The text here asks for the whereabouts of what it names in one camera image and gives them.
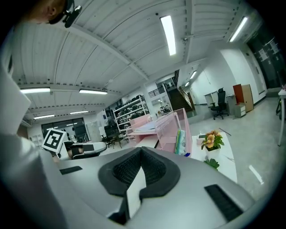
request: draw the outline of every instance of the floor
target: floor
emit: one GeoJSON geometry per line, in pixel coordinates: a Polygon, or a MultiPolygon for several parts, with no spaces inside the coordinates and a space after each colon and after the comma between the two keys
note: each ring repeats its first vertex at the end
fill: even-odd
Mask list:
{"type": "MultiPolygon", "coordinates": [[[[277,98],[266,98],[240,119],[225,116],[224,120],[213,120],[207,106],[196,106],[196,114],[188,115],[191,135],[219,128],[231,135],[227,137],[236,162],[238,184],[255,200],[273,189],[286,165],[286,125],[281,147],[277,146],[281,125],[275,115],[277,104],[277,98]]],[[[114,148],[110,146],[101,156],[130,147],[125,140],[121,145],[122,148],[115,143],[114,148]]]]}

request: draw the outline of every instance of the fluorescent light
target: fluorescent light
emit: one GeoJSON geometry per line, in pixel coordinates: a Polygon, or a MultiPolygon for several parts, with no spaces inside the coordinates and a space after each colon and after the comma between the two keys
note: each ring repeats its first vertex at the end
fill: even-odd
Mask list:
{"type": "Polygon", "coordinates": [[[100,94],[100,95],[106,95],[106,91],[96,91],[96,90],[88,90],[88,89],[80,89],[80,93],[88,93],[88,94],[100,94]]]}
{"type": "Polygon", "coordinates": [[[197,71],[194,71],[190,79],[192,79],[196,75],[196,73],[197,71]]]}
{"type": "Polygon", "coordinates": [[[71,126],[71,125],[75,125],[75,124],[77,124],[77,123],[67,124],[67,127],[68,127],[68,126],[71,126]]]}
{"type": "Polygon", "coordinates": [[[88,112],[88,110],[83,110],[83,111],[76,111],[76,112],[71,112],[70,115],[74,115],[74,114],[80,114],[80,113],[86,113],[88,112]]]}
{"type": "Polygon", "coordinates": [[[240,25],[238,26],[237,30],[235,31],[235,33],[233,34],[233,36],[231,37],[231,39],[229,40],[229,42],[233,42],[233,40],[236,38],[236,36],[238,35],[238,33],[241,31],[241,29],[243,28],[243,26],[245,25],[246,21],[247,21],[247,17],[243,17],[240,25]]]}
{"type": "Polygon", "coordinates": [[[50,92],[50,88],[27,88],[27,89],[21,89],[21,92],[23,94],[50,92]]]}
{"type": "Polygon", "coordinates": [[[171,16],[165,16],[160,18],[165,35],[167,38],[167,43],[169,47],[169,53],[170,55],[176,54],[176,44],[175,44],[175,35],[174,35],[174,29],[173,29],[173,24],[172,24],[172,19],[171,16]]]}
{"type": "Polygon", "coordinates": [[[54,114],[49,114],[49,115],[34,117],[34,119],[44,119],[44,118],[49,118],[49,117],[54,117],[54,116],[55,116],[54,114]]]}
{"type": "Polygon", "coordinates": [[[58,127],[52,127],[52,128],[48,128],[48,129],[47,129],[47,131],[48,131],[48,130],[50,130],[50,129],[56,129],[56,128],[58,128],[58,127]]]}

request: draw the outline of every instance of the white ceiling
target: white ceiling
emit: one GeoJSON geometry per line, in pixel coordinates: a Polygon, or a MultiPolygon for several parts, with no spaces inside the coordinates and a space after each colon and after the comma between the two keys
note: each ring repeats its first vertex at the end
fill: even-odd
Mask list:
{"type": "Polygon", "coordinates": [[[211,41],[230,35],[240,10],[239,0],[75,2],[83,10],[69,29],[63,24],[25,23],[17,27],[13,78],[20,88],[53,84],[107,88],[109,93],[103,96],[57,90],[30,94],[28,119],[84,109],[100,111],[141,84],[204,58],[211,41]],[[172,17],[177,49],[174,56],[169,56],[160,23],[165,15],[172,17]]]}

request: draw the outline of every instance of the storage rack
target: storage rack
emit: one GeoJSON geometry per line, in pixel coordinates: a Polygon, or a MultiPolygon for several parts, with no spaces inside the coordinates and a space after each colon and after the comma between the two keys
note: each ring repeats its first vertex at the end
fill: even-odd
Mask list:
{"type": "Polygon", "coordinates": [[[125,117],[125,116],[128,116],[128,115],[136,114],[138,111],[141,111],[141,110],[144,111],[144,114],[145,114],[145,115],[146,115],[146,111],[149,112],[149,110],[148,110],[148,108],[147,108],[147,104],[146,104],[146,102],[145,102],[145,100],[144,100],[143,97],[139,97],[139,99],[136,99],[136,100],[134,100],[134,101],[132,101],[132,102],[130,102],[130,103],[128,103],[128,104],[125,104],[124,106],[118,108],[117,110],[113,110],[113,114],[114,114],[114,116],[115,116],[115,122],[116,122],[116,124],[117,124],[118,130],[119,130],[120,132],[126,131],[126,129],[120,129],[119,127],[120,127],[121,125],[130,123],[130,121],[127,120],[127,121],[124,122],[124,123],[118,124],[118,119],[119,119],[119,118],[122,118],[122,117],[125,117]],[[136,104],[141,105],[141,107],[138,108],[138,109],[136,109],[136,110],[130,110],[130,112],[128,112],[128,113],[126,113],[126,114],[123,114],[123,115],[121,115],[121,116],[118,116],[118,112],[120,112],[120,111],[122,111],[122,110],[126,110],[126,109],[128,109],[128,108],[131,108],[131,109],[132,109],[132,107],[133,107],[134,105],[136,105],[136,104]]]}

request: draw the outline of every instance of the wooden cabinet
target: wooden cabinet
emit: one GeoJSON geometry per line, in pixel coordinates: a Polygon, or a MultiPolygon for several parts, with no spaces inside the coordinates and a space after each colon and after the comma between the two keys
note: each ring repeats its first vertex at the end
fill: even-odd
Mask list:
{"type": "Polygon", "coordinates": [[[253,110],[253,98],[250,85],[234,85],[233,90],[236,95],[236,102],[244,103],[246,112],[253,110]]]}

